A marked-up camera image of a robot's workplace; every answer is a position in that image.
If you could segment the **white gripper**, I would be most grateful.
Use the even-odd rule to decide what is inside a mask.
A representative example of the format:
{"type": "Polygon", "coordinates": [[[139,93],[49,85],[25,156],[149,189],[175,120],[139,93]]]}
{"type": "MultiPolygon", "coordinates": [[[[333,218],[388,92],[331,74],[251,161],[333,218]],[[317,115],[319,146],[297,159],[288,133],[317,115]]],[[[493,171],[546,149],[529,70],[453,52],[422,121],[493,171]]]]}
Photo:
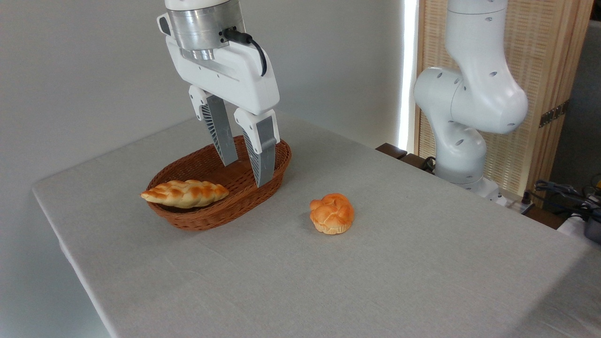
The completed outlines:
{"type": "Polygon", "coordinates": [[[188,94],[195,115],[208,127],[223,165],[238,160],[225,100],[238,107],[234,118],[243,129],[257,187],[271,181],[275,147],[280,142],[272,108],[279,103],[280,94],[268,55],[265,55],[268,70],[262,76],[260,54],[253,45],[232,41],[214,49],[212,60],[196,60],[189,51],[178,47],[173,31],[165,40],[178,74],[191,84],[188,94]]]}

